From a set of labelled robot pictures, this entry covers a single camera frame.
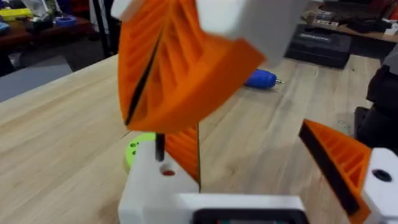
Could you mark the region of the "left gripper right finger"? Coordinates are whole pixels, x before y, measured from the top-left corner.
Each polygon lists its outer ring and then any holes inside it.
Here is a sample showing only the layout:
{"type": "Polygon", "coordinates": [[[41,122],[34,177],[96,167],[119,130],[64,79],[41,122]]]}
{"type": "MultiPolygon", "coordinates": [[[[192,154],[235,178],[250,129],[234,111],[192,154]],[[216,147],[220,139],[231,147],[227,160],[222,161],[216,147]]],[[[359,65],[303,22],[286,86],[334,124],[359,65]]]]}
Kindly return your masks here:
{"type": "Polygon", "coordinates": [[[350,223],[397,223],[397,154],[304,119],[304,143],[350,223]]]}

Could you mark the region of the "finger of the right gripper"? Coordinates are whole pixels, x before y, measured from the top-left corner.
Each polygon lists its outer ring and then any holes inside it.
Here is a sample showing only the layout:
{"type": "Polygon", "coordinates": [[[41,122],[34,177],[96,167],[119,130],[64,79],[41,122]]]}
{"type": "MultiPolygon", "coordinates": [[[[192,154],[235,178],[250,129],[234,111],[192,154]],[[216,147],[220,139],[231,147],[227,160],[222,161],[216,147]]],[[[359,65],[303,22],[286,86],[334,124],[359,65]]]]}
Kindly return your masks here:
{"type": "Polygon", "coordinates": [[[129,124],[142,92],[149,62],[167,14],[168,1],[115,0],[111,15],[121,21],[118,50],[119,104],[125,124],[129,124]]]}
{"type": "Polygon", "coordinates": [[[221,106],[261,64],[285,54],[307,2],[168,1],[131,130],[173,133],[221,106]]]}

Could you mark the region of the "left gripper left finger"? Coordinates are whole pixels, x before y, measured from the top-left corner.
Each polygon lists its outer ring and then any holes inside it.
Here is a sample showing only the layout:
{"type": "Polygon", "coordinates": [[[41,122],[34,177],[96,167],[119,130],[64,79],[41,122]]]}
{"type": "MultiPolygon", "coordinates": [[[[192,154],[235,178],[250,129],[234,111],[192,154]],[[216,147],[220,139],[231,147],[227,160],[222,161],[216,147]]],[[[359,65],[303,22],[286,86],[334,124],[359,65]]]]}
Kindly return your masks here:
{"type": "Polygon", "coordinates": [[[198,126],[172,134],[144,133],[126,150],[129,175],[120,223],[190,223],[187,198],[201,188],[198,126]]]}

